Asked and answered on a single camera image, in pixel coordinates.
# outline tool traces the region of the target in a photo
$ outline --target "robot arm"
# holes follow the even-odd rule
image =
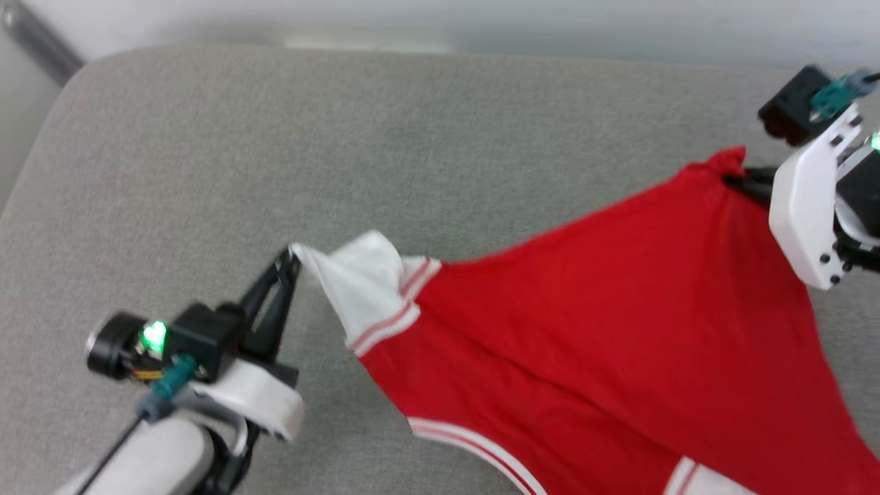
[[[830,289],[854,267],[880,270],[880,153],[856,98],[877,75],[857,71],[832,81],[816,67],[798,73],[759,112],[767,133],[795,152],[778,168],[725,182],[769,206],[770,230],[798,277]]]
[[[124,435],[106,463],[86,470],[56,495],[226,495],[248,471],[263,433],[292,441],[304,417],[303,399],[294,389],[298,371],[275,359],[299,267],[285,250],[238,304],[211,310],[196,303],[169,324],[124,313],[111,318],[90,338],[91,370],[151,383],[155,395],[186,356],[197,363],[193,379],[167,404],[145,400],[127,432],[130,439]],[[257,324],[274,285],[275,296]],[[224,440],[205,424],[168,417],[173,410],[228,425],[234,438]]]

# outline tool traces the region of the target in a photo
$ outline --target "gray fabric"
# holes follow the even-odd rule
[[[3,492],[52,491],[131,415],[142,390],[84,365],[110,311],[170,317],[236,297],[292,240],[332,249],[377,228],[402,253],[471,258],[726,146],[778,163],[787,149],[755,112],[792,73],[241,47],[88,66],[0,219]],[[880,277],[861,272],[814,298],[875,452],[879,299]],[[302,370],[304,430],[261,442],[241,493],[514,492],[470,454],[412,437],[342,339],[308,279],[282,352]]]

